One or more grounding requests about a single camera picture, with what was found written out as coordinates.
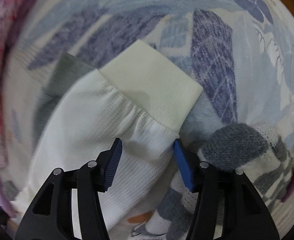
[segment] floral blanket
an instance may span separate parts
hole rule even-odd
[[[7,171],[17,188],[61,54],[100,68],[137,39],[204,88],[180,132],[190,150],[228,124],[260,121],[293,147],[294,18],[279,0],[38,0],[4,74]],[[281,216],[275,221],[285,228]]]

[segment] fuzzy sock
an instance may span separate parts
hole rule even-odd
[[[172,143],[201,91],[156,50],[135,42],[64,95],[40,138],[15,207],[24,213],[53,169],[78,169],[119,137],[123,154],[113,185],[99,194],[111,229],[163,173]]]
[[[220,170],[242,169],[270,211],[286,193],[292,175],[290,151],[276,129],[264,122],[253,127],[240,123],[219,129],[198,155]],[[185,239],[197,197],[198,193],[191,193],[184,186],[178,171],[154,215],[136,226],[128,240]],[[224,198],[220,194],[214,238],[222,234],[223,217]]]

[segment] metal screw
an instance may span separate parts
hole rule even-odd
[[[209,164],[207,162],[201,162],[199,164],[200,167],[204,168],[204,169],[207,169],[209,167]]]
[[[243,175],[244,171],[241,169],[235,169],[236,174]]]
[[[54,175],[59,175],[61,173],[62,173],[62,169],[61,168],[54,169],[54,172],[53,172]]]
[[[93,168],[93,167],[95,167],[97,165],[97,162],[90,161],[87,165],[88,165],[89,168]]]

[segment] sock cuff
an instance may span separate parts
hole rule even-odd
[[[156,121],[176,132],[203,90],[169,59],[140,40],[100,72]]]

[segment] white sock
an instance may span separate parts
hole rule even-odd
[[[14,201],[24,213],[53,169],[80,168],[123,142],[108,192],[99,194],[107,229],[116,225],[151,189],[172,156],[172,143],[202,87],[142,41],[100,71],[81,78],[47,123]]]

